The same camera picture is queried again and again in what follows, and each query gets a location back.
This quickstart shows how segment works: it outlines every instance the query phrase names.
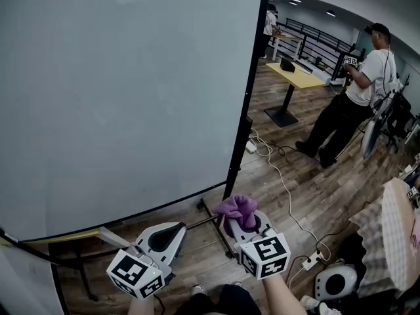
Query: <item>shoe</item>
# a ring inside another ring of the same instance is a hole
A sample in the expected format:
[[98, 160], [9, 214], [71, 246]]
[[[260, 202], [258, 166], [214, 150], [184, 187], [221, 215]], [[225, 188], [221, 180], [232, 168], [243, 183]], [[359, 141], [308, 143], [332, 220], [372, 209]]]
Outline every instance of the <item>shoe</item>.
[[194, 285], [191, 287], [191, 296], [194, 296], [195, 294], [202, 293], [204, 295], [207, 295], [207, 291], [205, 290], [204, 286], [202, 285]]
[[300, 153], [306, 154], [310, 158], [313, 158], [316, 155], [316, 152], [314, 152], [313, 150], [311, 150], [310, 148], [308, 148], [308, 146], [306, 145], [306, 143], [303, 142], [303, 141], [297, 141], [297, 142], [295, 142], [295, 146], [296, 146], [297, 150], [300, 151]]
[[339, 312], [337, 309], [328, 308], [328, 306], [323, 302], [321, 302], [316, 309], [316, 313], [318, 315], [341, 315], [341, 312]]
[[325, 151], [323, 148], [320, 148], [318, 154], [320, 155], [322, 168], [328, 168], [329, 166], [335, 165], [337, 163], [336, 159], [330, 159], [325, 155]]
[[317, 306], [320, 305], [318, 300], [315, 300], [313, 297], [309, 297], [308, 295], [303, 295], [299, 302], [306, 310], [314, 310]]
[[231, 283], [231, 285], [234, 285], [234, 286], [238, 286], [238, 287], [243, 288], [243, 287], [242, 287], [242, 283], [241, 283], [241, 282], [239, 282], [239, 281], [232, 282], [232, 283]]

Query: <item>black chair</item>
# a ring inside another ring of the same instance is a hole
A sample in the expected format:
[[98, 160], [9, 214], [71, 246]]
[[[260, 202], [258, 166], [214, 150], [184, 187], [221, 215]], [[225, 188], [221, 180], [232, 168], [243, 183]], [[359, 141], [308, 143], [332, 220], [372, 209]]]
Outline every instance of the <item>black chair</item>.
[[387, 119], [388, 127], [382, 131], [388, 137], [387, 147], [391, 144], [396, 148], [396, 153], [398, 153], [397, 139], [404, 139], [408, 134], [405, 128], [407, 122], [413, 117], [410, 110], [411, 104], [402, 94], [397, 93], [392, 102], [391, 113]]

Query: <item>whiteboard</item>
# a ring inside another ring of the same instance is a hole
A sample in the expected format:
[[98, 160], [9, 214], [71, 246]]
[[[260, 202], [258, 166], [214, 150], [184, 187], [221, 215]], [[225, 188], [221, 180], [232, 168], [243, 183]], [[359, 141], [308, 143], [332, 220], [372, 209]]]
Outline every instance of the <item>whiteboard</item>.
[[0, 0], [0, 226], [20, 240], [226, 180], [261, 0]]

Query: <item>plaid fabric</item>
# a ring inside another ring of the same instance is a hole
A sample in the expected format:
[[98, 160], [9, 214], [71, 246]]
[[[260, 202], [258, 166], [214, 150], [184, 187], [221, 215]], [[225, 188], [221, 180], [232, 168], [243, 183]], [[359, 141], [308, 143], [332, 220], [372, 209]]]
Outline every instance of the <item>plaid fabric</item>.
[[367, 270], [357, 290], [359, 297], [411, 287], [406, 260], [410, 240], [402, 232], [402, 219], [395, 204], [398, 194], [390, 182], [384, 188], [381, 198], [350, 218], [359, 226], [358, 234], [367, 251], [362, 260]]

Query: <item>purple cloth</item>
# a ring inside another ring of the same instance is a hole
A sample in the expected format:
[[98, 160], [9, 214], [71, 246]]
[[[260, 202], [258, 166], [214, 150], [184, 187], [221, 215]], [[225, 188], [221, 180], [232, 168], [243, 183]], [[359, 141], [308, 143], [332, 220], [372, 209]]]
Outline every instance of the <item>purple cloth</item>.
[[[226, 198], [219, 206], [213, 210], [218, 215], [238, 220], [238, 224], [245, 228], [253, 228], [257, 225], [254, 211], [257, 210], [258, 203], [246, 195], [236, 194]], [[230, 229], [227, 218], [224, 219], [224, 231], [231, 238], [234, 237]]]

